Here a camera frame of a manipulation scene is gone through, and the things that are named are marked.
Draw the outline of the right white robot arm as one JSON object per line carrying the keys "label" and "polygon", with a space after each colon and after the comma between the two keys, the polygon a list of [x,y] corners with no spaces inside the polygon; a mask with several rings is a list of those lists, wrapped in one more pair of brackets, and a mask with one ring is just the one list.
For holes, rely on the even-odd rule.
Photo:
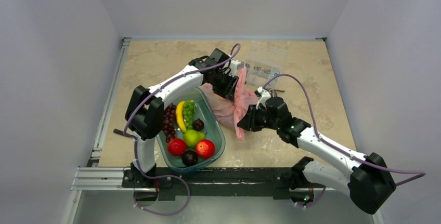
{"label": "right white robot arm", "polygon": [[315,133],[311,124],[292,116],[280,97],[269,98],[264,106],[250,105],[237,127],[253,132],[275,130],[282,141],[326,161],[328,165],[308,157],[301,159],[293,167],[293,182],[298,186],[318,183],[338,190],[367,214],[375,214],[396,190],[382,156],[350,150]]}

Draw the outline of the pink plastic bag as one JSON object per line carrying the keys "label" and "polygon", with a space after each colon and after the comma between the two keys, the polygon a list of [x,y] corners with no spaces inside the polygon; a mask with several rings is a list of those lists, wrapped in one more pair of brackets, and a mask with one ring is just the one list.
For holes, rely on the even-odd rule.
{"label": "pink plastic bag", "polygon": [[245,139],[245,130],[237,127],[237,124],[246,115],[249,105],[257,104],[255,93],[245,87],[246,74],[246,68],[242,68],[238,72],[239,79],[235,87],[233,102],[214,94],[211,84],[206,83],[199,87],[206,96],[216,120],[234,130],[237,139],[240,141]]}

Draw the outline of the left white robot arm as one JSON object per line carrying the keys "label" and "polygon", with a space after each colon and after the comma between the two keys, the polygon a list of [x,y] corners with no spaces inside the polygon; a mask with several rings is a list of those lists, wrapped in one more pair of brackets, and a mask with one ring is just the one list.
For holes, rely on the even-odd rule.
{"label": "left white robot arm", "polygon": [[125,113],[123,134],[134,139],[133,164],[138,169],[135,181],[142,187],[151,186],[155,180],[154,142],[163,129],[165,108],[183,93],[203,84],[211,84],[216,95],[234,101],[238,66],[233,59],[239,50],[240,44],[235,44],[229,55],[216,48],[209,56],[192,59],[164,82],[134,89]]}

